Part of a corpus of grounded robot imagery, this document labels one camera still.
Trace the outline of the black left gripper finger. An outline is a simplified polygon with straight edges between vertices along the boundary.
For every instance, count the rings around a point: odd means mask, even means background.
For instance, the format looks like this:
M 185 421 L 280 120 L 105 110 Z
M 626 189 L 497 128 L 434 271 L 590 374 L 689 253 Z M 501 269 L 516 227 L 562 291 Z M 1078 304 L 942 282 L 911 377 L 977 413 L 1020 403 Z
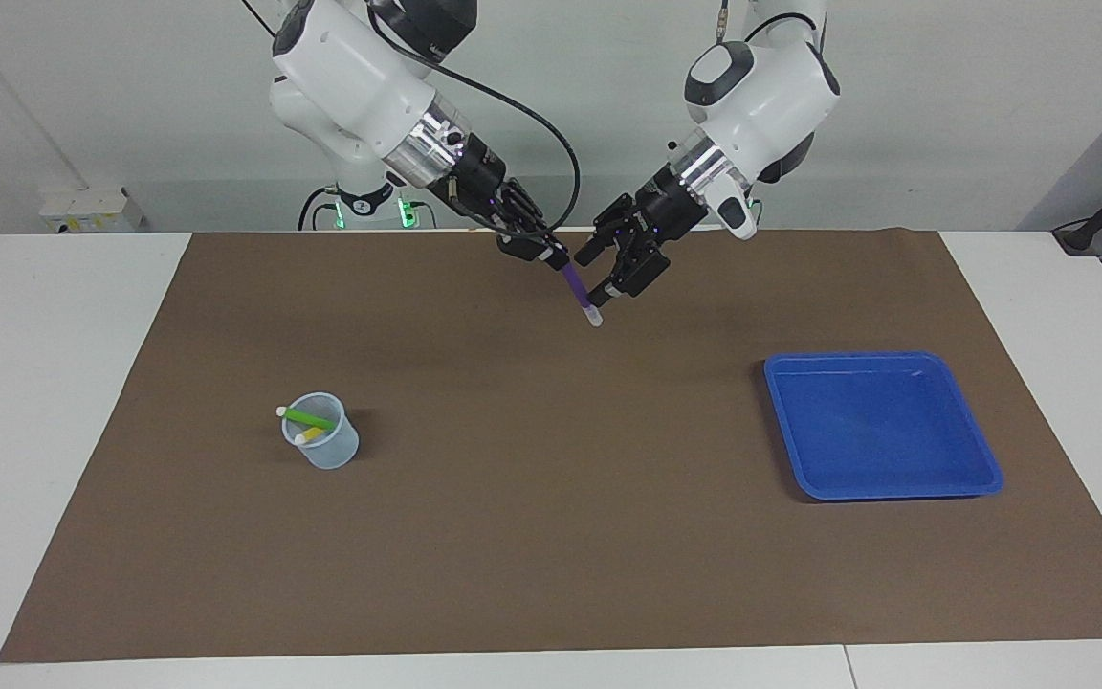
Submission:
M 595 308 L 620 297 L 637 298 L 671 266 L 655 241 L 633 243 L 616 256 L 609 274 L 591 288 L 587 301 Z
M 579 266 L 598 260 L 607 249 L 615 249 L 615 269 L 633 269 L 638 261 L 638 209 L 630 193 L 622 193 L 594 218 L 594 232 L 574 254 Z

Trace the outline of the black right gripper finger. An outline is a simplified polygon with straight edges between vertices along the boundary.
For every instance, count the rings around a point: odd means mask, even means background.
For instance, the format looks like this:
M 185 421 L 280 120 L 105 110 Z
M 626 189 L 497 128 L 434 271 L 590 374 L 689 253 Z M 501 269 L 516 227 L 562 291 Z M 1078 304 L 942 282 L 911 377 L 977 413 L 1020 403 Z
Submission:
M 508 213 L 511 233 L 552 233 L 547 226 L 542 209 L 538 208 L 520 182 L 508 183 Z
M 562 271 L 570 262 L 568 247 L 552 233 L 496 233 L 499 251 L 525 262 L 541 262 Z

